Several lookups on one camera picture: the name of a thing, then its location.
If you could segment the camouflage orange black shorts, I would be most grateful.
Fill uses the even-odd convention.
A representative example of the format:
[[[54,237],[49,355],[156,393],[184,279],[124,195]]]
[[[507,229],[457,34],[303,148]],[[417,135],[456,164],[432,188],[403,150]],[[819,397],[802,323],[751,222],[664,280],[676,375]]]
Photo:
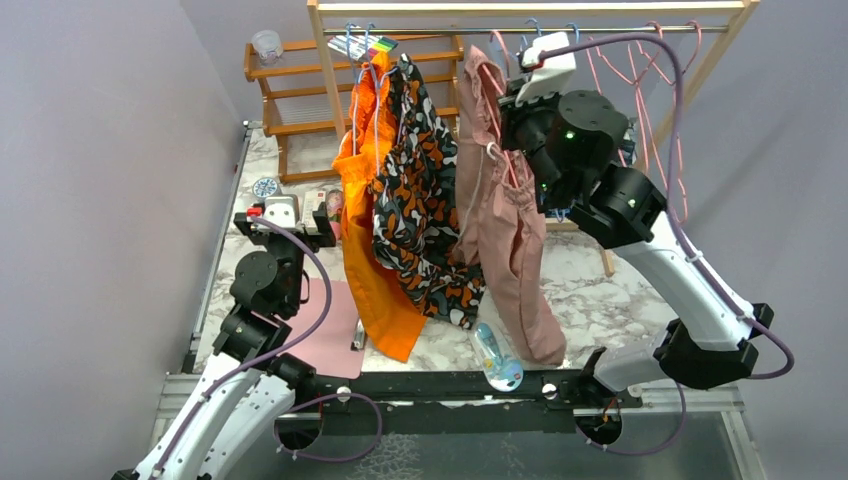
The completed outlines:
[[[388,84],[387,107],[398,125],[373,184],[374,255],[422,315],[470,329],[485,282],[480,267],[453,255],[458,143],[408,55],[398,58]]]

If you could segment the pink shorts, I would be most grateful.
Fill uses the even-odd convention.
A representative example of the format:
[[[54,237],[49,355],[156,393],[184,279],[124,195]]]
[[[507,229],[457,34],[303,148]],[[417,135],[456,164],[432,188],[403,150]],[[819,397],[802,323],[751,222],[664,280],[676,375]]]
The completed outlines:
[[[559,366],[566,339],[541,286],[546,237],[535,184],[524,156],[500,147],[497,99],[502,68],[476,46],[467,49],[458,81],[459,132],[455,198],[457,260],[482,269],[485,321],[498,319],[522,360]]]

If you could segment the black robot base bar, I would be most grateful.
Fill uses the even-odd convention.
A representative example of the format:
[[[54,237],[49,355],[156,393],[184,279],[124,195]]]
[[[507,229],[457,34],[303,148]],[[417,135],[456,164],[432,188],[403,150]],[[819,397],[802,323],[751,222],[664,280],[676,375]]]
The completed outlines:
[[[306,445],[319,435],[572,433],[578,415],[641,407],[628,392],[588,393],[579,371],[531,370],[510,392],[495,390],[479,371],[367,372],[355,379],[318,376],[296,396],[316,406],[278,416],[274,433]]]

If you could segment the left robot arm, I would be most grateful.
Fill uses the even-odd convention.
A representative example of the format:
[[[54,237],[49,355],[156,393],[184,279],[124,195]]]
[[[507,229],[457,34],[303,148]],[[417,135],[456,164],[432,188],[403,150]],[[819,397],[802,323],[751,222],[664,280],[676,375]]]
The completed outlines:
[[[159,441],[115,478],[224,479],[274,418],[313,401],[315,370],[290,350],[328,317],[332,285],[316,254],[336,236],[325,201],[298,206],[279,195],[234,214],[257,249],[236,266],[213,353]]]

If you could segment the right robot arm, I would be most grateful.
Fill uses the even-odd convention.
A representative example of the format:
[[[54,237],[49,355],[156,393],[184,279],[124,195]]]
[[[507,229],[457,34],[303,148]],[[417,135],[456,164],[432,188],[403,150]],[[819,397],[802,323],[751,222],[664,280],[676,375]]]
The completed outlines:
[[[772,309],[736,295],[668,212],[641,171],[617,163],[627,117],[601,94],[577,90],[532,102],[499,98],[503,148],[523,153],[540,211],[567,211],[579,229],[636,269],[675,312],[654,337],[597,349],[577,380],[600,407],[628,387],[663,378],[707,390],[753,375],[753,338]]]

